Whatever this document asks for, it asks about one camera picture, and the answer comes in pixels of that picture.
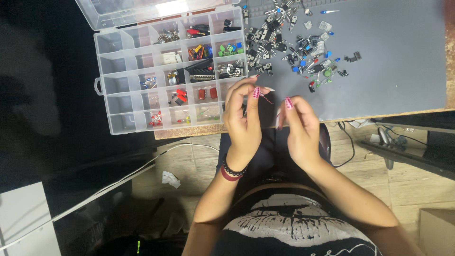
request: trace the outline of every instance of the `dark pants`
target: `dark pants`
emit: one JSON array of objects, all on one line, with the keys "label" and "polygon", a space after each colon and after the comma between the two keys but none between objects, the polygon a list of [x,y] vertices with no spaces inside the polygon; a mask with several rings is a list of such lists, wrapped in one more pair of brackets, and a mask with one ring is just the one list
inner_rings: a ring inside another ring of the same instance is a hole
[{"label": "dark pants", "polygon": [[[234,202],[247,191],[262,184],[292,182],[321,189],[311,178],[292,160],[288,150],[289,127],[281,131],[273,128],[262,129],[262,141],[256,154],[251,159],[248,171],[239,180]],[[231,146],[228,133],[221,134],[220,153],[218,156],[217,172],[221,168],[222,159]],[[320,155],[329,163],[327,155],[319,144]]]}]

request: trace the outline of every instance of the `hand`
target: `hand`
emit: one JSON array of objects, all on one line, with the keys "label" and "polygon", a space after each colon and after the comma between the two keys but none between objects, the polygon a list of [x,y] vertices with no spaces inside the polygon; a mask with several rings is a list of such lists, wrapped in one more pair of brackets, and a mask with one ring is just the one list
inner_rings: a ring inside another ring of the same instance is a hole
[{"label": "hand", "polygon": [[310,104],[301,96],[286,97],[281,103],[278,129],[289,124],[289,154],[294,162],[307,171],[321,160],[319,155],[319,119]]},{"label": "hand", "polygon": [[[270,90],[254,86],[257,80],[256,76],[244,78],[229,88],[226,94],[224,124],[232,142],[226,162],[236,172],[247,166],[261,143],[258,99],[260,92],[267,94]],[[245,95],[248,95],[246,118],[243,117],[242,110]]]}]

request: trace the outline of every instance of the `plastic organizer box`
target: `plastic organizer box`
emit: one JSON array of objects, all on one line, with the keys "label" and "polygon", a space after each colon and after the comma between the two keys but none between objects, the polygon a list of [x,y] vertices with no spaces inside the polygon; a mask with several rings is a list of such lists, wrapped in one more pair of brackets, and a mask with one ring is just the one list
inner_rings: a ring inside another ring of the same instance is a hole
[{"label": "plastic organizer box", "polygon": [[[245,46],[242,9],[240,7],[226,5],[231,4],[229,1],[222,1],[222,4],[219,1],[214,1],[204,4],[212,4],[212,7],[221,5],[215,11],[196,15],[186,13],[174,19],[116,29],[115,26],[151,20],[153,17],[146,19],[141,16],[139,19],[137,16],[140,12],[137,11],[136,17],[132,19],[131,16],[134,15],[128,14],[126,11],[121,12],[122,10],[119,8],[115,10],[117,11],[116,18],[119,19],[120,15],[124,15],[124,20],[118,21],[112,14],[107,17],[107,14],[103,15],[103,13],[109,13],[109,8],[100,9],[95,4],[110,2],[109,0],[102,2],[76,0],[76,2],[91,27],[94,30],[101,29],[100,33],[94,35],[101,75],[95,80],[95,91],[104,97],[111,134],[202,126],[223,122],[222,106],[227,89],[248,75],[245,53],[218,57],[221,45],[226,46],[228,43],[234,45],[241,42],[243,48]],[[226,19],[233,22],[231,26],[241,27],[241,30],[223,33]],[[209,25],[210,35],[187,39],[189,26],[196,24]],[[154,44],[158,41],[163,29],[170,31],[178,29],[180,40]],[[214,57],[212,66],[215,70],[215,80],[192,83],[189,72],[184,70],[185,83],[170,85],[167,77],[170,72],[203,61],[189,61],[188,59],[188,49],[195,48],[199,44],[212,47]],[[164,65],[162,54],[169,52],[177,52],[182,62]],[[218,65],[232,64],[237,60],[242,60],[244,63],[244,76],[220,79],[219,73],[216,71]],[[152,77],[155,77],[156,86],[153,88],[152,86],[148,86],[148,88],[143,86],[143,83]],[[98,83],[101,84],[101,91],[99,91]],[[213,95],[214,88],[216,89],[216,98],[211,97],[210,89],[212,89]],[[175,103],[178,89],[187,94],[187,101],[181,106]],[[206,91],[205,99],[199,99],[199,90],[201,89]],[[158,123],[156,118],[154,119],[154,116],[158,114],[161,116],[162,123]]]}]

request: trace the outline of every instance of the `woman's left hand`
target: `woman's left hand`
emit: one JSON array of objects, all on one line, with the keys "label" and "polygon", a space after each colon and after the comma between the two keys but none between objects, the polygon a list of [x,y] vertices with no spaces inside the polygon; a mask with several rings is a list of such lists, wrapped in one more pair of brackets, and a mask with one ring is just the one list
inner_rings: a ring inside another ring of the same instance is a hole
[{"label": "woman's left hand", "polygon": [[[262,133],[259,122],[258,99],[262,92],[270,90],[253,85],[257,77],[244,78],[228,89],[226,94],[224,124],[232,145],[227,152],[226,162],[233,171],[243,170],[261,143]],[[248,95],[247,117],[243,117],[243,97]]]}]

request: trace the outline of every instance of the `organizer lid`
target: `organizer lid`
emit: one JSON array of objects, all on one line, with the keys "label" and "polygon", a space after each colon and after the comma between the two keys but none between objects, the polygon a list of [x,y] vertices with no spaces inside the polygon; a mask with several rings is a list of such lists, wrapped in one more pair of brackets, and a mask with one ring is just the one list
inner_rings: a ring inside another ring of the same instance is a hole
[{"label": "organizer lid", "polygon": [[95,30],[238,4],[240,0],[76,0]]}]

